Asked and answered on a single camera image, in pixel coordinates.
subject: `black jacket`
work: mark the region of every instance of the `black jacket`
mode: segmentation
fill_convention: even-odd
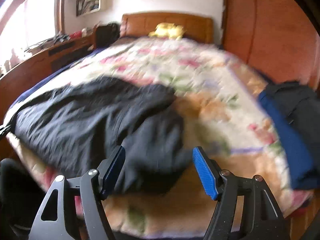
[[[298,82],[269,84],[265,92],[301,135],[320,172],[320,100],[316,93]]]
[[[182,149],[183,118],[173,109],[174,89],[136,87],[101,76],[48,91],[12,118],[12,132],[67,178],[81,176],[112,153],[126,150],[115,192],[170,189],[192,160]]]

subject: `metal screw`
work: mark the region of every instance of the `metal screw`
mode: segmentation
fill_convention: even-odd
[[[60,181],[63,181],[64,179],[64,176],[63,175],[58,175],[56,178],[55,178],[55,181],[56,182],[60,182]]]
[[[254,179],[255,179],[256,181],[263,181],[263,177],[262,177],[261,175],[255,175],[255,176],[254,176]]]
[[[89,170],[88,171],[88,174],[90,175],[90,176],[93,176],[93,175],[96,175],[97,174],[97,170],[96,169],[92,169],[92,170]]]
[[[229,176],[229,175],[230,175],[230,171],[228,171],[228,170],[222,170],[222,171],[221,171],[221,174],[222,174],[223,176]]]

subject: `floral bedspread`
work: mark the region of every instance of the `floral bedspread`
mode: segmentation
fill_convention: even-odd
[[[290,188],[285,152],[272,121],[255,101],[266,84],[232,54],[187,39],[140,38],[74,64],[30,98],[99,75],[116,76],[137,85],[173,86],[175,107],[185,120],[184,146],[202,146],[222,169],[237,176],[262,175],[285,216],[312,195],[311,191]],[[58,173],[14,135],[7,137],[34,178],[48,189]],[[81,213],[81,202],[76,202]],[[203,236],[215,205],[192,165],[165,195],[130,194],[103,201],[114,230],[142,238]],[[234,229],[240,226],[241,205],[239,201]]]

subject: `yellow stuffed toy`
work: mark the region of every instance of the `yellow stuffed toy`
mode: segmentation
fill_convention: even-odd
[[[179,40],[182,38],[185,31],[183,26],[174,25],[173,23],[159,23],[156,27],[156,31],[149,33],[150,37],[164,38]]]

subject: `black clothing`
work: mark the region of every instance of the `black clothing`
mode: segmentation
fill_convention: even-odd
[[[192,161],[192,150],[182,148],[183,118],[173,109],[174,92],[100,76],[25,103],[11,131],[67,178],[97,168],[122,145],[126,160],[115,193],[164,193]]]
[[[19,236],[19,239],[27,239],[44,196],[44,191],[22,165],[12,159],[2,160],[0,162],[0,239],[10,236],[10,228]]]

